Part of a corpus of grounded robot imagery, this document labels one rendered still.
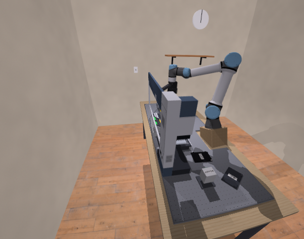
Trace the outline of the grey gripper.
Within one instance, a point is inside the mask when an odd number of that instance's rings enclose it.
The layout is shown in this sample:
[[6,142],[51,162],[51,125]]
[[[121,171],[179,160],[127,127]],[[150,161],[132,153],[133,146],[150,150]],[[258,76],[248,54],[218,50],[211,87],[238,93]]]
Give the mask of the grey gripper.
[[169,82],[168,81],[168,83],[170,83],[172,86],[169,87],[167,91],[174,91],[175,94],[177,94],[177,83],[178,82],[177,81],[176,82]]

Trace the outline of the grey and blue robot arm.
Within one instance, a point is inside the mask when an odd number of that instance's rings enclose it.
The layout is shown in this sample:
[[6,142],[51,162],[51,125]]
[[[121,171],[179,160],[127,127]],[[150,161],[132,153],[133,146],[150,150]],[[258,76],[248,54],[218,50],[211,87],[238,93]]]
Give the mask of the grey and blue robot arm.
[[221,77],[219,79],[218,85],[212,97],[212,100],[206,104],[206,122],[205,128],[217,129],[221,128],[221,123],[219,120],[220,111],[223,107],[222,101],[225,97],[227,89],[229,87],[230,81],[233,74],[237,72],[237,69],[241,63],[242,57],[237,52],[231,52],[226,55],[225,60],[217,64],[212,64],[208,66],[203,66],[199,68],[181,68],[177,65],[169,65],[169,82],[176,82],[176,76],[182,76],[185,79],[190,77],[221,72]]

